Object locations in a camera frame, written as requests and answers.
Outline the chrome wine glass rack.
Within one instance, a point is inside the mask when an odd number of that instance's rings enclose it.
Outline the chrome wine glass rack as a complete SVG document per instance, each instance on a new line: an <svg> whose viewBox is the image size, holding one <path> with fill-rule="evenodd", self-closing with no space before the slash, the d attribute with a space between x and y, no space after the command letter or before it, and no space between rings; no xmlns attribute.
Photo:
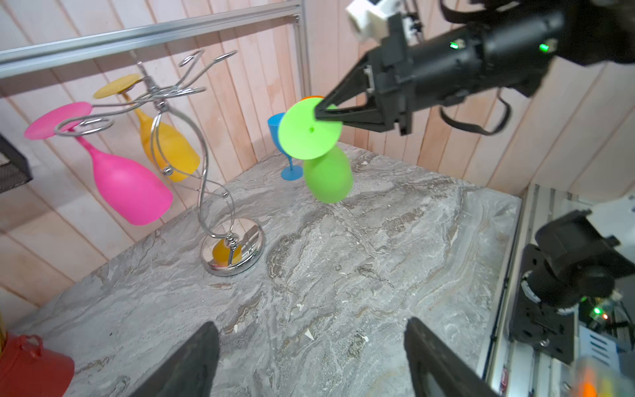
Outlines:
<svg viewBox="0 0 635 397"><path fill-rule="evenodd" d="M147 86L145 94L136 99L125 99L122 103L104 104L99 102L97 106L105 110L101 114L94 112L95 105L92 104L93 111L91 115L93 117L107 117L113 120L118 115L140 109L148 116L153 117L152 133L158 131L160 122L169 124L180 132L193 149L196 150L201 159L198 170L186 180L198 180L199 183L199 187L196 189L198 194L196 208L198 210L198 222L206 234L201 245L203 267L210 274L222 277L235 276L249 270L261 257L265 244L264 231L258 223L248 218L238 218L236 216L235 203L227 188L222 189L219 197L227 202L229 218L213 227L206 224L203 202L206 195L208 195L206 185L210 182L208 178L210 155L207 142L203 132L195 122L183 112L171 107L168 102L172 98L199 94L204 89L193 87L193 83L197 81L197 78L191 77L189 74L184 74L176 84L160 87L147 73L142 62L137 63L137 68L142 77L137 84L144 83ZM165 182L162 181L165 185L166 182L173 185L180 183L171 182L156 165L155 167L161 176L165 177Z"/></svg>

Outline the pink wine glass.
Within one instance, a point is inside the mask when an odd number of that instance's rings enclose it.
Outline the pink wine glass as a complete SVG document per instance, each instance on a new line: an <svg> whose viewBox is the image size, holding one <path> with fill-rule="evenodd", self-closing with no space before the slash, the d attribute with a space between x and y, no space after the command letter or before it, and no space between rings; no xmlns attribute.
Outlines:
<svg viewBox="0 0 635 397"><path fill-rule="evenodd" d="M107 117L93 117L92 111L92 104L87 102L64 105L36 119L24 137L32 141L54 136L74 137L90 155L94 182L106 203L132 225L155 222L170 209L174 199L172 192L145 166L102 152L85 138L113 124Z"/></svg>

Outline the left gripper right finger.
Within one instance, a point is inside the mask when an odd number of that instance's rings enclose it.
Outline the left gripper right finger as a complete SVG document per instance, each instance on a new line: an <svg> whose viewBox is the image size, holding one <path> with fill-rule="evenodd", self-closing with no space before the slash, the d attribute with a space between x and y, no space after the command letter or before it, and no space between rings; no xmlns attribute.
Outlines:
<svg viewBox="0 0 635 397"><path fill-rule="evenodd" d="M417 318L407 322L404 349L416 397L496 397L497 394Z"/></svg>

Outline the black mesh wall basket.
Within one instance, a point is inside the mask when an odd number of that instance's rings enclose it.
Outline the black mesh wall basket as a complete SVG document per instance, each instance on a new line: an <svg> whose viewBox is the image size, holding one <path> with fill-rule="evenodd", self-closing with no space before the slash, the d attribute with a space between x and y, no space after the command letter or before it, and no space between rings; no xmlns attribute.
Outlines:
<svg viewBox="0 0 635 397"><path fill-rule="evenodd" d="M27 158L4 136L1 140L1 193L33 180Z"/></svg>

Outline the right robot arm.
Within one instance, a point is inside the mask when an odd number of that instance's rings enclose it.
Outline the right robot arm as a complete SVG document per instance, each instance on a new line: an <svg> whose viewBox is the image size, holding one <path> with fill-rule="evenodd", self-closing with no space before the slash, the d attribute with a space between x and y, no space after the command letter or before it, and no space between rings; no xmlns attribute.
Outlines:
<svg viewBox="0 0 635 397"><path fill-rule="evenodd" d="M413 114L462 103L488 89L539 89L553 58L580 66L634 61L627 1L486 1L481 11L443 8L456 29L423 39L418 8L404 1L347 7L362 56L320 102L316 119L373 132L412 131ZM576 210L542 226L524 248L509 333L564 363L574 359L577 304L608 298L634 273L634 198Z"/></svg>

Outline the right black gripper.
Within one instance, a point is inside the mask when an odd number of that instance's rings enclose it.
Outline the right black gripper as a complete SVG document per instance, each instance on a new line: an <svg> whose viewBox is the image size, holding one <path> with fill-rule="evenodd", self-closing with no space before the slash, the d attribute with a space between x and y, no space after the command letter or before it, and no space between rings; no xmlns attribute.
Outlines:
<svg viewBox="0 0 635 397"><path fill-rule="evenodd" d="M340 122L372 132L395 128L402 136L412 132L413 61L403 32L403 18L388 19L389 35L365 53L342 81L317 105L319 121ZM349 99L364 95L365 102L341 108Z"/></svg>

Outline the red pencil cup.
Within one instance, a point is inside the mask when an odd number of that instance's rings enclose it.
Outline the red pencil cup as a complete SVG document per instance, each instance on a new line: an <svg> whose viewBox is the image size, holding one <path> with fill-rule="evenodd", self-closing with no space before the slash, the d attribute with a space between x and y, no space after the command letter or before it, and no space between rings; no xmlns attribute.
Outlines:
<svg viewBox="0 0 635 397"><path fill-rule="evenodd" d="M1 355L1 396L63 396L74 360L44 347L37 335L8 334Z"/></svg>

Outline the yellow wine glass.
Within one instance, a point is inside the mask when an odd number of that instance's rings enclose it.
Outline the yellow wine glass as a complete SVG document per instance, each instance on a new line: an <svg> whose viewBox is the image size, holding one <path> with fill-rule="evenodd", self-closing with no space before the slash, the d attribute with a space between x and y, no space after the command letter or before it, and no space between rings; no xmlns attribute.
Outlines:
<svg viewBox="0 0 635 397"><path fill-rule="evenodd" d="M104 99L118 94L124 99L131 100L127 91L136 85L141 78L140 74L123 76L97 90L94 93L94 98ZM201 162L200 156L180 132L169 124L160 122L158 131L152 133L153 117L148 116L140 109L136 109L134 113L140 122L142 148L149 161L156 165L164 176L173 183L179 183L188 179L198 170Z"/></svg>

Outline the green wine glass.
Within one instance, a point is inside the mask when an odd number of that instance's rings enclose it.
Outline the green wine glass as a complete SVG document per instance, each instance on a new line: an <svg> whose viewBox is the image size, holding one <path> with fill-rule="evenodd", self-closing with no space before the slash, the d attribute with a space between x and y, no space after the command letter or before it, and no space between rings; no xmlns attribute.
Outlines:
<svg viewBox="0 0 635 397"><path fill-rule="evenodd" d="M319 121L314 111L322 99L294 104L282 117L278 137L288 155L304 162L304 180L322 203L337 203L352 190L354 179L347 154L337 146L340 122Z"/></svg>

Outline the orange wine glass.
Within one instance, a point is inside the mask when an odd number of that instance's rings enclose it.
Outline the orange wine glass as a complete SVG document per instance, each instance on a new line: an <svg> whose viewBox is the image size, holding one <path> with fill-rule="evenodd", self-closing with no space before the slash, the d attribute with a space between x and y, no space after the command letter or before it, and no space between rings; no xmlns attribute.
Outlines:
<svg viewBox="0 0 635 397"><path fill-rule="evenodd" d="M324 97L320 95L311 95L311 96L302 98L301 101L308 100L308 99L324 99Z"/></svg>

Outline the highlighter marker box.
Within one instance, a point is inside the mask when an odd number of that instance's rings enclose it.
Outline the highlighter marker box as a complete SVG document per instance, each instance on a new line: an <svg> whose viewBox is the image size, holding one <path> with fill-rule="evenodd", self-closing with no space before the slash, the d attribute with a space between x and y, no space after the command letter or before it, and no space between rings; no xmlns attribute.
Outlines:
<svg viewBox="0 0 635 397"><path fill-rule="evenodd" d="M575 397L635 397L633 380L594 357L574 362L570 386Z"/></svg>

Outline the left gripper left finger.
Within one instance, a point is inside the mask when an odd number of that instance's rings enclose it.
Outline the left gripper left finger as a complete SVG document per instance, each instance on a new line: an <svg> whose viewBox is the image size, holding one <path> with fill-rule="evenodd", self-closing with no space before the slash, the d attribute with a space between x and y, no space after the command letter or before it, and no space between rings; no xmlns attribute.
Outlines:
<svg viewBox="0 0 635 397"><path fill-rule="evenodd" d="M218 329L213 322L206 322L132 396L208 397L219 357Z"/></svg>

